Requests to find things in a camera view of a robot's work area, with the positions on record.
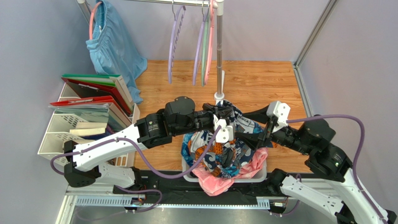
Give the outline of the patterned blue orange shorts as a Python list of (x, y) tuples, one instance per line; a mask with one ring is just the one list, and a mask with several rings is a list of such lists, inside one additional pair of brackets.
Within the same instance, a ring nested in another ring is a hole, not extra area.
[[(262, 127), (257, 122), (243, 117), (243, 113), (231, 102), (218, 103), (220, 109), (231, 111), (228, 121), (238, 133), (260, 133)], [(207, 130), (188, 133), (183, 136), (181, 155), (186, 164), (192, 167), (210, 143), (213, 133)], [(227, 143), (213, 142), (200, 165), (215, 177), (233, 178), (241, 169), (254, 161), (256, 150), (251, 149), (241, 139), (235, 138)]]

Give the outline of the purple notched hanger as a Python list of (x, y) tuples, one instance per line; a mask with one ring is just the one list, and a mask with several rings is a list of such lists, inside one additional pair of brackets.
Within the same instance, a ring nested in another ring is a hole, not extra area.
[(186, 8), (181, 5), (177, 10), (173, 10), (174, 22), (171, 29), (171, 38), (169, 46), (169, 57), (168, 57), (168, 82), (172, 83), (172, 69), (174, 66), (175, 53), (177, 48), (177, 42), (179, 39), (179, 34), (181, 32), (181, 27), (183, 19), (185, 16)]

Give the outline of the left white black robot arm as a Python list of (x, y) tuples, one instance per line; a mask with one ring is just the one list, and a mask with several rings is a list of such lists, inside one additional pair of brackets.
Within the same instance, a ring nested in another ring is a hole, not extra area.
[(234, 114), (231, 105), (203, 104), (195, 110), (191, 98), (178, 97), (163, 109), (137, 120), (126, 129), (94, 142), (77, 144), (68, 141), (64, 145), (68, 164), (64, 177), (70, 186), (81, 188), (95, 182), (129, 188), (138, 183), (138, 171), (134, 168), (116, 167), (108, 160), (130, 152), (143, 151), (172, 142), (173, 137), (200, 131), (216, 131), (215, 141), (226, 143), (233, 139)]

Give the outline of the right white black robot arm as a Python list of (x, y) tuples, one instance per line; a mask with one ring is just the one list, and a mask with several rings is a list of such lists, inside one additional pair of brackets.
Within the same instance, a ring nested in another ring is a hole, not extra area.
[(321, 212), (337, 224), (394, 224), (398, 216), (376, 203), (362, 186), (356, 173), (356, 160), (332, 143), (335, 131), (326, 115), (301, 119), (299, 129), (290, 127), (289, 106), (275, 101), (263, 109), (244, 114), (245, 118), (265, 124), (260, 133), (235, 135), (251, 149), (274, 142), (308, 156), (305, 165), (328, 183), (338, 194), (334, 198), (295, 179), (281, 169), (274, 169), (265, 181), (274, 195), (291, 196)]

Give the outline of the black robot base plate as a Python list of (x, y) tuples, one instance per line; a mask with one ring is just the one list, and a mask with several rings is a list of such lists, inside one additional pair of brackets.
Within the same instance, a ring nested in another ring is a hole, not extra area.
[(200, 187), (199, 183), (188, 182), (183, 177), (177, 179), (166, 179), (159, 177), (150, 170), (135, 172), (138, 178), (128, 190), (150, 190), (141, 193), (145, 197), (145, 202), (155, 203), (159, 199), (159, 194), (153, 190), (162, 192), (162, 200), (166, 203), (204, 203), (204, 204), (252, 204), (258, 197), (286, 197), (280, 191), (268, 186), (268, 181), (256, 183), (234, 183), (228, 191), (218, 195), (209, 196)]

